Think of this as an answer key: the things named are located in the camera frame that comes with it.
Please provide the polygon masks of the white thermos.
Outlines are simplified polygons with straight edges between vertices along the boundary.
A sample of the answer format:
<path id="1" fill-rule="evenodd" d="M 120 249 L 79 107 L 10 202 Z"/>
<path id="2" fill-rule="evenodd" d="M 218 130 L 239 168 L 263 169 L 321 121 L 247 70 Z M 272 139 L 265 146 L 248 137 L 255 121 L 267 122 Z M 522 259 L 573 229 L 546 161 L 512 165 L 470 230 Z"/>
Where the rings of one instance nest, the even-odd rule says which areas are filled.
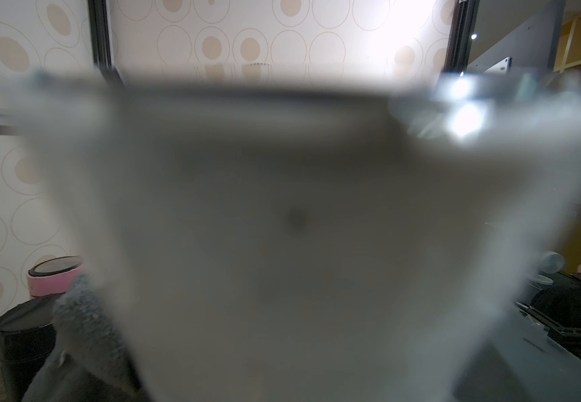
<path id="1" fill-rule="evenodd" d="M 581 196 L 581 80 L 0 88 L 150 401 L 442 401 Z"/>

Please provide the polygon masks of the pink thermos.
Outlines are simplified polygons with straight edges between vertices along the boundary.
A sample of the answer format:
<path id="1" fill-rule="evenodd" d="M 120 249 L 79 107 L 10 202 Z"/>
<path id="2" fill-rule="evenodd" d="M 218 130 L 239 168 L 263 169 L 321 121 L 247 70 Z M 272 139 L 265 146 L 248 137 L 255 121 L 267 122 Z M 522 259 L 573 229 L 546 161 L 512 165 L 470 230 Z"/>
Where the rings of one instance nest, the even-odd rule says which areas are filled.
<path id="1" fill-rule="evenodd" d="M 65 293 L 78 276 L 80 256 L 53 258 L 33 266 L 26 273 L 31 298 Z"/>

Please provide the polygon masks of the grey yellow cleaning cloth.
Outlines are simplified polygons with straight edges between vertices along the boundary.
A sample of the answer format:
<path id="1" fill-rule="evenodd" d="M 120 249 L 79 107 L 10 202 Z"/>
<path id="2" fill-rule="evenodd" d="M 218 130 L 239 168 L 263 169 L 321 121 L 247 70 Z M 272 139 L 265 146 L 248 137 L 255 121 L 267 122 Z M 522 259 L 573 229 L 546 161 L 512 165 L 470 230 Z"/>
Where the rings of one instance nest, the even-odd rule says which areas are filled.
<path id="1" fill-rule="evenodd" d="M 56 345 L 24 401 L 149 401 L 129 350 L 89 278 L 78 275 L 53 308 Z"/>

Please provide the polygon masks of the black thermos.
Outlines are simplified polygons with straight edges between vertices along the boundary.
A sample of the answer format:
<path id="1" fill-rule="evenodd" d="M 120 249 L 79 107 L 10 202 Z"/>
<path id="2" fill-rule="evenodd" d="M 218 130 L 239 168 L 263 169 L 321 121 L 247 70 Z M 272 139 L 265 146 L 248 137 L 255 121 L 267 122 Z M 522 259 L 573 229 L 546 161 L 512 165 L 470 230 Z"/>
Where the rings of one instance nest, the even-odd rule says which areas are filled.
<path id="1" fill-rule="evenodd" d="M 22 400 L 56 344 L 58 294 L 33 298 L 0 316 L 0 372 L 8 401 Z"/>

